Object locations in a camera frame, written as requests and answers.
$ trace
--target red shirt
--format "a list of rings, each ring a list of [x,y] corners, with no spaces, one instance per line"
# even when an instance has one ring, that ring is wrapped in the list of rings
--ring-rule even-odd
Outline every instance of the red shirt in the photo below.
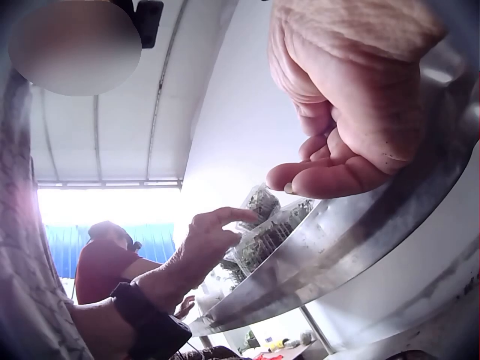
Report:
[[[78,258],[75,291],[80,305],[108,298],[123,279],[123,271],[140,257],[108,240],[85,245]]]

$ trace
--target patterned fabric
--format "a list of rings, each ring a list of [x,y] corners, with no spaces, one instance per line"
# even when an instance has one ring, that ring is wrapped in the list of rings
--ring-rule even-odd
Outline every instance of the patterned fabric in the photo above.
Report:
[[[19,359],[92,359],[48,249],[32,180],[29,83],[11,65],[0,71],[0,96],[0,340]]]

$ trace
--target dried herbs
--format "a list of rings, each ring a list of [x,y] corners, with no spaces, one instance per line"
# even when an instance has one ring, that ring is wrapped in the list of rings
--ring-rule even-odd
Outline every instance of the dried herbs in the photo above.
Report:
[[[313,201],[301,199],[246,233],[234,249],[235,260],[249,275],[260,266],[312,210]]]
[[[228,271],[234,284],[234,288],[247,278],[238,264],[234,263],[233,261],[224,259],[220,262],[220,267]]]
[[[255,223],[240,222],[238,227],[245,230],[252,230],[267,221],[279,208],[280,201],[274,196],[265,184],[254,187],[243,202],[242,208],[250,209],[258,214],[258,221]]]

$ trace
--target plastic bag of herbs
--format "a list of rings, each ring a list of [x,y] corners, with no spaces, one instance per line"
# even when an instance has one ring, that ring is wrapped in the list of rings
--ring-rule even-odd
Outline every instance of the plastic bag of herbs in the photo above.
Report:
[[[260,266],[295,230],[313,209],[313,200],[300,198],[281,208],[270,219],[242,236],[240,243],[230,249],[228,257],[246,276]]]
[[[257,185],[250,190],[243,202],[242,209],[250,209],[258,214],[258,221],[255,223],[239,222],[238,230],[253,230],[261,223],[267,221],[276,211],[280,209],[280,201],[267,188],[266,184]]]

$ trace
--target cable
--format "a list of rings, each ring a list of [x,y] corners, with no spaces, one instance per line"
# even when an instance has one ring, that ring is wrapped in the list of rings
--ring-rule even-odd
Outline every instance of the cable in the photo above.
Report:
[[[92,241],[92,239],[89,239],[87,241],[87,244],[85,244],[85,246],[87,246],[91,241]],[[73,277],[72,296],[70,296],[70,299],[72,299],[72,300],[73,300],[73,296],[75,294],[75,282],[77,281],[77,270],[78,270],[78,263],[77,263],[77,267],[75,268],[75,276]]]
[[[193,346],[192,344],[190,344],[188,341],[187,341],[187,344],[190,345],[190,347],[195,350],[196,352],[198,352],[201,356],[202,356],[202,360],[205,360],[205,355],[202,351],[199,351],[195,346]]]

